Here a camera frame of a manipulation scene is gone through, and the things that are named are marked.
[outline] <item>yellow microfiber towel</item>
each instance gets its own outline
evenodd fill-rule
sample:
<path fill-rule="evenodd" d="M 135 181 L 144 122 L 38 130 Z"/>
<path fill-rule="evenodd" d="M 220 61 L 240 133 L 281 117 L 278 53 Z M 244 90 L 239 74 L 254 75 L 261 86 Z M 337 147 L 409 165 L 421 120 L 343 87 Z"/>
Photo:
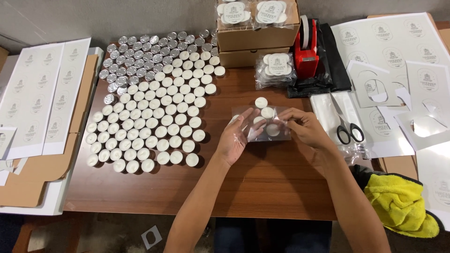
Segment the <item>yellow microfiber towel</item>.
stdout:
<path fill-rule="evenodd" d="M 425 211 L 422 183 L 395 173 L 375 174 L 356 166 L 355 172 L 359 173 L 355 176 L 358 184 L 386 228 L 418 238 L 439 234 L 437 217 Z"/>

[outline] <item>clear plastic sleeve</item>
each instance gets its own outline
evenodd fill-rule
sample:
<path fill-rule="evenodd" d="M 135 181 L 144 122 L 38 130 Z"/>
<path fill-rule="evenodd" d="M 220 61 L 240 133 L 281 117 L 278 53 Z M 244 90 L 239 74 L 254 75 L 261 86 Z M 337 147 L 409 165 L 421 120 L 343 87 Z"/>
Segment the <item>clear plastic sleeve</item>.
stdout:
<path fill-rule="evenodd" d="M 265 27 L 282 27 L 294 29 L 290 22 L 292 11 L 295 5 L 291 1 L 276 0 L 257 0 L 255 3 L 255 17 L 253 20 L 253 29 Z"/>
<path fill-rule="evenodd" d="M 252 28 L 252 12 L 247 0 L 219 0 L 216 5 L 218 30 L 246 30 Z"/>
<path fill-rule="evenodd" d="M 267 106 L 263 109 L 259 109 L 256 106 L 240 106 L 231 109 L 233 118 L 230 121 L 233 122 L 240 114 L 245 112 L 249 108 L 254 108 L 252 113 L 242 124 L 242 132 L 247 138 L 247 142 L 256 141 L 273 141 L 273 140 L 290 140 L 291 132 L 287 126 L 287 121 L 278 119 L 278 114 L 288 107 L 283 106 Z M 261 134 L 257 134 L 256 131 L 259 128 L 263 128 Z"/>
<path fill-rule="evenodd" d="M 371 159 L 370 153 L 365 148 L 365 144 L 367 143 L 366 140 L 358 143 L 352 139 L 349 144 L 345 145 L 338 139 L 337 127 L 341 122 L 331 100 L 331 95 L 333 95 L 339 103 L 345 118 L 349 122 L 361 126 L 358 114 L 351 101 L 350 94 L 346 91 L 310 96 L 312 109 L 320 124 L 341 151 L 342 156 L 349 166 L 354 165 L 355 162 L 361 158 Z"/>
<path fill-rule="evenodd" d="M 297 73 L 292 53 L 266 54 L 256 60 L 256 89 L 294 85 Z"/>

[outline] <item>person's hand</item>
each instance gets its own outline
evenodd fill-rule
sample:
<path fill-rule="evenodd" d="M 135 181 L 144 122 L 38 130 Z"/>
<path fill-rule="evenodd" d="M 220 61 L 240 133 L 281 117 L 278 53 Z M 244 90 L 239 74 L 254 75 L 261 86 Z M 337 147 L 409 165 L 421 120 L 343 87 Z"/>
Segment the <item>person's hand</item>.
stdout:
<path fill-rule="evenodd" d="M 259 109 L 247 109 L 233 122 L 227 125 L 220 136 L 216 155 L 227 162 L 230 166 L 235 163 L 244 151 L 248 139 L 254 139 L 263 132 L 266 120 L 261 120 L 253 125 L 253 119 L 260 113 Z"/>
<path fill-rule="evenodd" d="M 333 149 L 336 147 L 314 113 L 289 108 L 281 112 L 278 118 L 287 120 L 288 127 L 294 130 L 298 138 L 306 145 L 315 149 Z"/>

